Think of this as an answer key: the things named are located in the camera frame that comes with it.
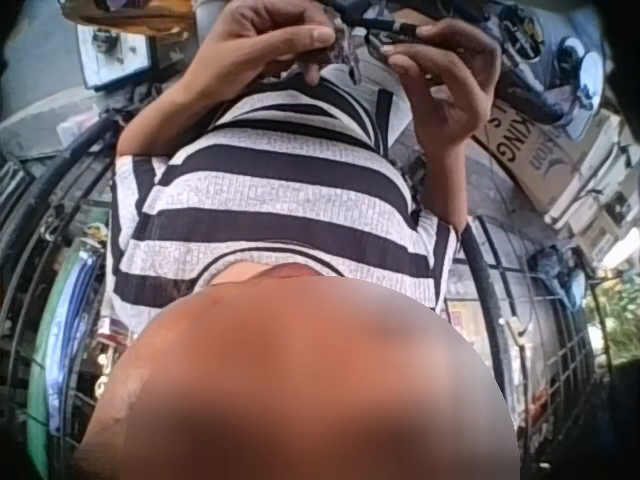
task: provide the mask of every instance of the person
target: person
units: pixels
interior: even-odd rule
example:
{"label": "person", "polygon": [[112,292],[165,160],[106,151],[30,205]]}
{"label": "person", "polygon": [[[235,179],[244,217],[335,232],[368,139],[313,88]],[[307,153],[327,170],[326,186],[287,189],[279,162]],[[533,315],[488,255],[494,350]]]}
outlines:
{"label": "person", "polygon": [[[374,332],[373,324],[355,319],[401,316],[392,308],[394,293],[436,311],[442,306],[467,223],[465,142],[489,118],[500,71],[499,47],[462,22],[421,27],[418,37],[419,43],[385,48],[388,65],[361,50],[364,80],[355,87],[345,66],[313,63],[336,39],[320,4],[235,0],[184,76],[124,129],[113,182],[107,304],[135,340],[97,405],[80,463],[93,462],[103,473],[115,468],[120,454],[109,452],[120,452],[125,432],[133,435],[140,421],[147,434],[133,449],[187,468],[192,456],[179,442],[145,448],[167,438],[165,421],[191,425],[190,438],[204,438],[197,418],[205,422],[206,415],[178,421],[167,414],[169,404],[182,413],[209,408],[197,398],[228,402],[242,415],[268,404],[299,408],[307,418],[300,403],[278,406],[274,399],[295,397],[300,382],[315,375],[324,387],[312,391],[336,409],[367,410],[378,401],[382,408],[391,402],[383,394],[389,391],[409,398],[415,384],[408,379],[418,370],[408,367],[404,343],[390,342],[386,327]],[[304,72],[256,82],[299,59]],[[383,97],[391,101],[380,108]],[[421,205],[413,205],[402,175],[384,157],[412,119],[428,170]],[[364,282],[354,289],[355,280]],[[356,301],[362,285],[377,285],[377,300]],[[410,341],[412,332],[400,337]],[[322,368],[320,358],[328,360]],[[164,380],[147,381],[152,367]],[[211,382],[234,393],[204,394]],[[144,385],[167,393],[156,389],[145,397]],[[171,392],[193,403],[176,407]],[[167,405],[157,406],[164,397]],[[305,399],[312,402],[313,395]],[[396,400],[389,411],[407,407]],[[132,411],[142,413],[130,418]],[[268,450],[243,443],[241,430],[220,420],[216,448],[225,454]],[[214,424],[207,432],[217,431]],[[256,420],[256,438],[259,426]],[[231,446],[235,440],[242,448]],[[197,441],[188,443],[198,458],[207,456]],[[242,458],[251,457],[244,452]],[[234,468],[243,463],[228,460]],[[173,478],[167,462],[149,461],[153,475],[134,477]]]}

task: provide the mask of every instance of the hand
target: hand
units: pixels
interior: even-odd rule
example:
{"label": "hand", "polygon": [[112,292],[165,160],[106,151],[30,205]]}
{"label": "hand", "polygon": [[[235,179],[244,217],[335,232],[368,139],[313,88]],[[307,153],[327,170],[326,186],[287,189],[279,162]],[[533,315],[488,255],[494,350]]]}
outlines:
{"label": "hand", "polygon": [[[459,20],[443,20],[417,33],[424,44],[394,45],[384,53],[409,97],[426,157],[447,158],[464,149],[466,139],[489,119],[500,47]],[[437,83],[446,85],[448,95],[434,94]]]}
{"label": "hand", "polygon": [[[263,71],[284,71],[297,55],[335,42],[314,0],[234,0],[222,11],[180,81],[190,102],[232,100]],[[317,83],[318,69],[307,75]]]}

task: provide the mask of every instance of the black and white striped shirt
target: black and white striped shirt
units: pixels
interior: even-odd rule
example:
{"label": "black and white striped shirt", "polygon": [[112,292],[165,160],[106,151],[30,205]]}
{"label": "black and white striped shirt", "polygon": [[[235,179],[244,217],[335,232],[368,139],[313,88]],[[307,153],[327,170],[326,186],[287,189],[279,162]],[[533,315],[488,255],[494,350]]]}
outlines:
{"label": "black and white striped shirt", "polygon": [[172,159],[120,158],[108,315],[137,335],[229,265],[302,263],[438,310],[457,239],[381,156],[376,122],[327,82],[261,87]]}

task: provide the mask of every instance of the striped shirt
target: striped shirt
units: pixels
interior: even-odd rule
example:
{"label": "striped shirt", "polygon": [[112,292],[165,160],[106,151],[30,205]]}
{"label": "striped shirt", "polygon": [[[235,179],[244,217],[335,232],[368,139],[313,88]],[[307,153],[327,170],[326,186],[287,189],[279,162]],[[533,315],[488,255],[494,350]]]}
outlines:
{"label": "striped shirt", "polygon": [[242,261],[302,263],[437,311],[457,238],[414,211],[383,143],[348,93],[292,81],[240,98],[171,159],[118,159],[107,315],[137,335]]}

